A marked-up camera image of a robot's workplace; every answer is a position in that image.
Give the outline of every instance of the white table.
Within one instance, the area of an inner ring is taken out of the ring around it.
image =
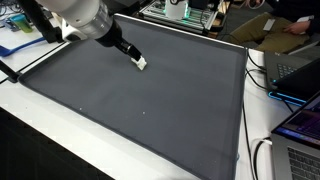
[[[56,23],[53,19],[50,22],[55,26]],[[40,37],[42,37],[42,35],[35,27],[33,27],[33,32],[31,33],[24,33],[22,31],[12,32],[8,28],[0,29],[0,45],[8,49],[13,49]],[[19,71],[57,46],[59,46],[58,43],[49,44],[43,41],[21,49],[19,53],[12,54],[8,57],[0,57],[0,60],[12,70]],[[6,74],[0,71],[0,81],[7,77]]]
[[[29,49],[28,54],[36,59],[47,51],[47,48],[41,47]],[[19,61],[25,53],[27,51],[21,51],[10,57],[9,64],[21,68]],[[258,64],[262,64],[261,52],[251,50],[250,54]],[[251,62],[248,62],[248,68],[254,68]],[[264,84],[262,75],[255,72],[252,72],[252,75],[258,83]],[[257,88],[249,78],[245,85],[244,103],[249,141],[252,144],[257,138],[269,136],[270,131],[290,112],[283,102],[267,97],[266,92]],[[115,179],[198,179],[171,162],[19,83],[12,84],[6,81],[0,84],[0,106]],[[243,120],[239,136],[239,154],[236,179],[250,180],[252,176]],[[260,180],[273,178],[269,146],[262,146],[258,156],[258,167]]]

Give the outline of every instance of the gray mat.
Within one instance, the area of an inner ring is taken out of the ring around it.
[[[202,179],[234,179],[245,50],[116,20],[149,63],[144,71],[117,49],[87,40],[20,82]]]

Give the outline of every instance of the laptop screen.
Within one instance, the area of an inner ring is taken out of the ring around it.
[[[320,147],[320,93],[275,131]]]

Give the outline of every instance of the laptop keyboard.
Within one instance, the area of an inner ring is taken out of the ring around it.
[[[288,148],[293,180],[320,180],[320,158]]]
[[[286,66],[283,64],[278,64],[278,73],[280,78],[283,78],[296,70],[297,70],[296,68]]]

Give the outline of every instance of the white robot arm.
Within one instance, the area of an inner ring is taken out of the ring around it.
[[[79,30],[86,37],[95,39],[105,47],[115,46],[128,54],[143,70],[147,64],[140,51],[122,38],[122,31],[107,6],[101,0],[36,0],[39,4],[61,16],[68,25]],[[71,34],[69,41],[83,37]]]

